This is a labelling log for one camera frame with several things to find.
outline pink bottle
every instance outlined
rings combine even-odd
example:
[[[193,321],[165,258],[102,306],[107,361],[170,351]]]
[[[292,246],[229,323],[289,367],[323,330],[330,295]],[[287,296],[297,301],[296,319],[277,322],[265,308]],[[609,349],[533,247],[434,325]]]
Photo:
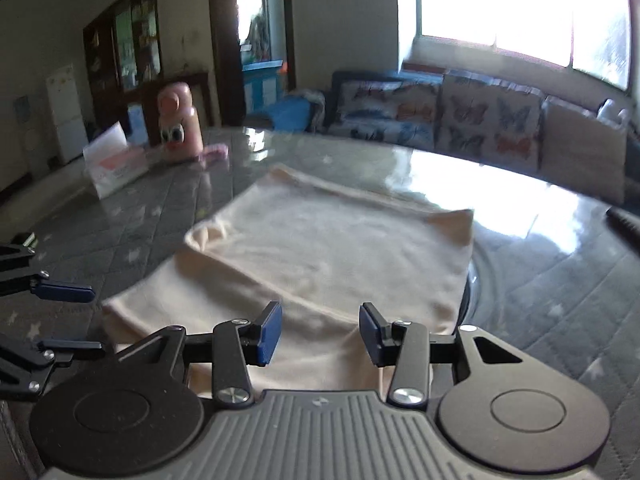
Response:
[[[158,94],[160,138],[164,159],[180,162],[198,157],[203,150],[198,112],[187,83],[173,83]]]

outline wooden door frame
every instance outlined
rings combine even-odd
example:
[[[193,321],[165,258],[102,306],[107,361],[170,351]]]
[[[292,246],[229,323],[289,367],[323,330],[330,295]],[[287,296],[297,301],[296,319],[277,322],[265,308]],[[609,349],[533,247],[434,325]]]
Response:
[[[291,0],[284,0],[289,89],[296,87]],[[240,126],[246,113],[238,41],[237,0],[209,0],[216,89],[223,126]]]

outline circular disc cover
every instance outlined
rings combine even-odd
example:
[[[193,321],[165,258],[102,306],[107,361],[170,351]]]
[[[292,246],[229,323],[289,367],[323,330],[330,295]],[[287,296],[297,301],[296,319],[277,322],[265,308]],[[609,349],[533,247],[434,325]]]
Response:
[[[86,476],[131,476],[180,453],[198,434],[200,399],[153,366],[102,371],[60,384],[32,413],[48,465]]]
[[[554,370],[519,366],[488,365],[450,389],[438,408],[442,433],[505,472],[553,474],[594,462],[609,433],[603,402]]]

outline white refrigerator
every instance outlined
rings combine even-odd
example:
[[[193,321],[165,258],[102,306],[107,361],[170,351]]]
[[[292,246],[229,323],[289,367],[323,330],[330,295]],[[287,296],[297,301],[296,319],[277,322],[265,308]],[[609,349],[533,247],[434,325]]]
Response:
[[[82,149],[89,143],[73,65],[63,66],[47,77],[47,93],[60,148],[60,161],[66,164],[82,155]]]

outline glossy tabletop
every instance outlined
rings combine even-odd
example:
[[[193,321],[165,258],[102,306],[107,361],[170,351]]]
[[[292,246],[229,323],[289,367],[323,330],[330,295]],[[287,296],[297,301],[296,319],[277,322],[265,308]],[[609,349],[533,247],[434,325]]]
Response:
[[[640,258],[609,231],[607,205],[556,186],[448,156],[309,134],[210,129],[228,162],[156,167],[98,201],[84,194],[34,230],[35,265],[57,280],[91,283],[100,298],[170,256],[184,232],[270,166],[443,208],[472,208],[478,302],[465,322],[584,383],[612,413],[597,471],[640,477]],[[84,337],[98,306],[0,299],[0,331]]]

